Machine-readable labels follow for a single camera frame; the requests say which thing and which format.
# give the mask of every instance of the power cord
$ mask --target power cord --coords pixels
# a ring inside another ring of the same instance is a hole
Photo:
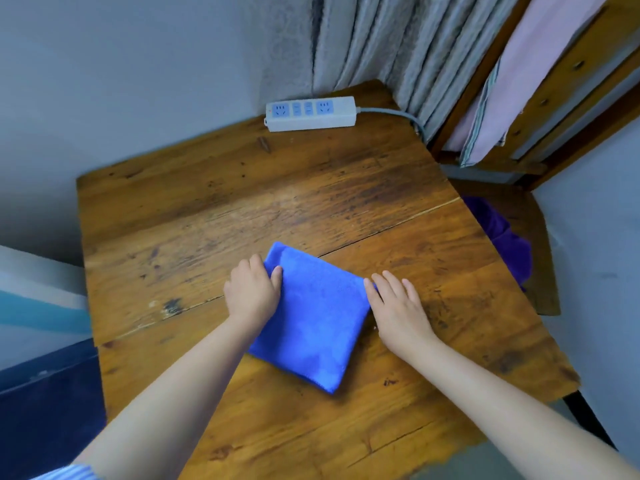
[[[408,112],[396,111],[395,109],[386,109],[383,107],[357,107],[356,112],[383,112],[384,114],[393,114],[394,116],[402,116],[403,118],[412,120],[413,124],[418,128],[418,131],[420,131],[422,142],[427,144],[427,133],[424,130],[424,126],[422,126],[422,123],[418,118]]]

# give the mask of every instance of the sleeve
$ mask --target sleeve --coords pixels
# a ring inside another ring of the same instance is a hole
[[[69,465],[45,473],[33,480],[100,480],[88,465]]]

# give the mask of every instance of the power outlet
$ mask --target power outlet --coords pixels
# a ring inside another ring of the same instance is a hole
[[[277,101],[267,104],[264,124],[269,131],[338,128],[356,124],[352,96]]]

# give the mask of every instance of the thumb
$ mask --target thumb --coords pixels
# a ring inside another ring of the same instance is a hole
[[[282,286],[282,266],[276,266],[271,272],[271,284],[274,290],[280,294],[280,288]]]

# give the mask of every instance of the folded blue towel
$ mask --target folded blue towel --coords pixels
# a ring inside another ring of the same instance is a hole
[[[280,242],[264,260],[278,265],[280,303],[249,353],[333,393],[369,312],[362,278]]]

